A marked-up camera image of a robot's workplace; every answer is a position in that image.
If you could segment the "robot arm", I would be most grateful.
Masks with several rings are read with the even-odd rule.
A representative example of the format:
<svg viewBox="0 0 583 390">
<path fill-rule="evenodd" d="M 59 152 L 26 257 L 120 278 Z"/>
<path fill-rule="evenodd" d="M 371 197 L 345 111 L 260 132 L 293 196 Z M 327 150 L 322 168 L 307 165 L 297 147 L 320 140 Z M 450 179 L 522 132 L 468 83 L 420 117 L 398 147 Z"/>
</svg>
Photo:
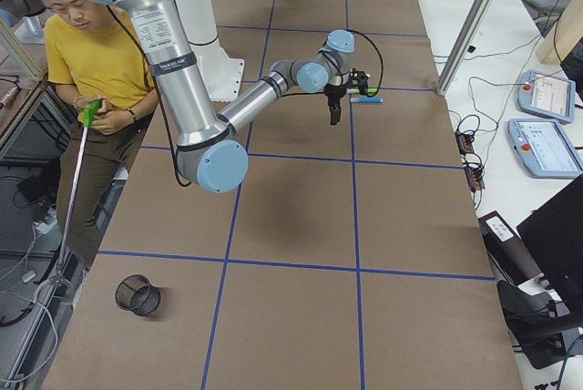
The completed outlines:
<svg viewBox="0 0 583 390">
<path fill-rule="evenodd" d="M 244 62 L 221 47 L 210 0 L 88 0 L 123 9 L 178 128 L 179 174 L 223 193 L 244 180 L 249 160 L 235 134 L 298 86 L 307 93 L 348 80 L 354 36 L 334 30 L 312 58 L 282 60 L 240 91 Z"/>
</svg>

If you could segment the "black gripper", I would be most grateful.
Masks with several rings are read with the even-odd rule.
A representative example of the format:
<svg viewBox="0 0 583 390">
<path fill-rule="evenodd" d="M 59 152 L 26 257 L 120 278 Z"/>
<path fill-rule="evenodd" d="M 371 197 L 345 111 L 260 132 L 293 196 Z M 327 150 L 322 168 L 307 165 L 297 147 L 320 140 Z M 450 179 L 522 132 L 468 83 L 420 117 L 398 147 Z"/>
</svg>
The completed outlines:
<svg viewBox="0 0 583 390">
<path fill-rule="evenodd" d="M 337 125 L 342 116 L 341 99 L 347 94 L 345 86 L 326 85 L 324 87 L 324 95 L 328 100 L 328 107 L 330 110 L 330 125 Z"/>
</svg>

